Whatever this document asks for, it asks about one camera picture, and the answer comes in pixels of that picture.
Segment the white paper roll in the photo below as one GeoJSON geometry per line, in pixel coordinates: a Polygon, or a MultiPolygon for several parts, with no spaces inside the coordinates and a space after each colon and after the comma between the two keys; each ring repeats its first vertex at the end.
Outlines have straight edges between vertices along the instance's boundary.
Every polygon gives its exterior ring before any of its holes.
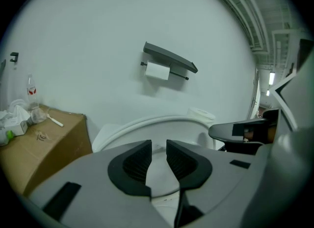
{"type": "Polygon", "coordinates": [[[145,75],[161,80],[168,80],[170,67],[164,66],[153,61],[147,61],[145,75]]]}
{"type": "Polygon", "coordinates": [[[216,117],[213,114],[210,114],[207,111],[204,111],[204,110],[198,109],[198,108],[194,108],[194,107],[191,107],[187,110],[187,115],[194,117],[194,118],[206,123],[207,125],[212,125],[216,120],[216,117]]]}

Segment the ceiling light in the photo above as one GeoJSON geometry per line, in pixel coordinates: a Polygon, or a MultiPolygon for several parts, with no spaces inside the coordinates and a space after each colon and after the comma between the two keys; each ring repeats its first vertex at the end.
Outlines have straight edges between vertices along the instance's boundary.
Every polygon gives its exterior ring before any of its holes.
{"type": "Polygon", "coordinates": [[[273,85],[274,79],[275,79],[275,73],[274,72],[270,72],[269,73],[269,85],[273,85]]]}

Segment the ceiling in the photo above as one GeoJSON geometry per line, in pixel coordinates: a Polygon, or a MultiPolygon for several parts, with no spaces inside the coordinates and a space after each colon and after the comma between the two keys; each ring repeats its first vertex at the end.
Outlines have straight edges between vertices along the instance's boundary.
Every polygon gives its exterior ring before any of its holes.
{"type": "Polygon", "coordinates": [[[245,32],[260,73],[261,104],[271,107],[269,73],[274,84],[284,79],[294,63],[300,39],[312,39],[289,0],[223,0],[245,32]]]}

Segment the plastic bottle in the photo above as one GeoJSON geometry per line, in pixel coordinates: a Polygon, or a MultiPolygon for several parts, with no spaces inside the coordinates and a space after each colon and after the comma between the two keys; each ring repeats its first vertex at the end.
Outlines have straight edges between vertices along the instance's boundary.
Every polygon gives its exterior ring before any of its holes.
{"type": "Polygon", "coordinates": [[[28,94],[28,100],[29,100],[29,108],[30,110],[36,109],[39,107],[39,103],[37,100],[37,90],[35,81],[33,79],[32,74],[28,74],[27,78],[27,94],[28,94]]]}
{"type": "Polygon", "coordinates": [[[0,128],[0,146],[7,145],[11,139],[13,139],[13,132],[0,128]]]}

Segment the green object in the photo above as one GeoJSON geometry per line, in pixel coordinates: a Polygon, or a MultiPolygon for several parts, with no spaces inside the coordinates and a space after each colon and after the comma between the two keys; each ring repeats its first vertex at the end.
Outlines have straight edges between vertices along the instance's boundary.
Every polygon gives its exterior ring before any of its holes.
{"type": "Polygon", "coordinates": [[[14,137],[13,132],[12,132],[11,130],[7,131],[7,132],[6,132],[6,137],[9,139],[9,141],[10,141],[11,139],[13,139],[13,137],[14,137]]]}

